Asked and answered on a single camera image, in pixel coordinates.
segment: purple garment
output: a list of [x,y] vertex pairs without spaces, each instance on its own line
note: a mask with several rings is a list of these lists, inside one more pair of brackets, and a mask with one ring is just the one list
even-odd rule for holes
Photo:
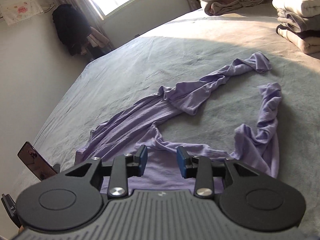
[[[148,146],[148,163],[144,175],[128,179],[129,189],[189,189],[194,179],[184,179],[176,161],[176,148],[183,146],[191,155],[204,155],[212,160],[229,156],[225,151],[213,150],[206,144],[172,143],[164,141],[157,126],[182,112],[195,115],[198,107],[211,92],[225,84],[231,76],[255,70],[265,73],[271,70],[269,60],[261,53],[249,59],[235,59],[231,65],[204,76],[199,81],[179,82],[175,88],[161,86],[157,94],[145,97],[128,109],[101,123],[91,131],[88,143],[76,152],[78,164],[93,156],[103,161],[131,153],[145,144]],[[278,171],[279,149],[276,137],[277,106],[281,100],[279,84],[260,87],[263,101],[259,113],[258,134],[255,136],[245,125],[236,129],[236,151],[231,155],[252,167],[275,177]],[[101,192],[108,187],[105,179]],[[215,188],[222,190],[221,185]]]

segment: gray bedsheet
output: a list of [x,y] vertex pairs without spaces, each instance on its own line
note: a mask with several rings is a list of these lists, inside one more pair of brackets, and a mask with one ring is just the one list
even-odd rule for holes
[[[243,17],[267,12],[274,17]],[[258,85],[279,82],[283,101],[278,113],[279,179],[300,190],[307,201],[301,229],[320,234],[320,60],[307,56],[275,32],[276,11],[270,5],[243,8],[239,15],[208,17],[198,10],[130,41],[90,63],[52,112],[34,142],[50,164],[67,169],[75,151],[99,123],[161,85],[193,81],[261,51],[273,65],[265,75],[232,77],[205,102],[196,116],[181,114],[160,126],[164,139],[205,143],[214,149],[234,149],[234,129],[255,127]],[[25,169],[11,194],[36,183]]]

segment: wall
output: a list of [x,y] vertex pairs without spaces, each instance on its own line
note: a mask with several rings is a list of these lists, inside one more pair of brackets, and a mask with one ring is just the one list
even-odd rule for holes
[[118,48],[189,11],[187,0],[134,0],[108,16],[102,28]]
[[[0,20],[0,194],[10,194],[23,167],[19,149],[35,139],[85,66],[59,41],[51,13],[10,27]],[[16,233],[0,203],[0,235]]]

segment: smartphone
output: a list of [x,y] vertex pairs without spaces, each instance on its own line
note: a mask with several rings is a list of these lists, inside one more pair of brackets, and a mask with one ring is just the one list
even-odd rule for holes
[[18,157],[39,180],[44,180],[57,174],[29,142],[25,142],[22,146]]

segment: silver bolt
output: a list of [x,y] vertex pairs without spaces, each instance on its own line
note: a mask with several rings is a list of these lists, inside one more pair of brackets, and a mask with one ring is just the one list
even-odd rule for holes
[[125,190],[122,187],[113,187],[109,192],[113,196],[121,196],[125,193]]
[[197,189],[197,194],[202,197],[210,196],[212,193],[212,190],[206,187]]

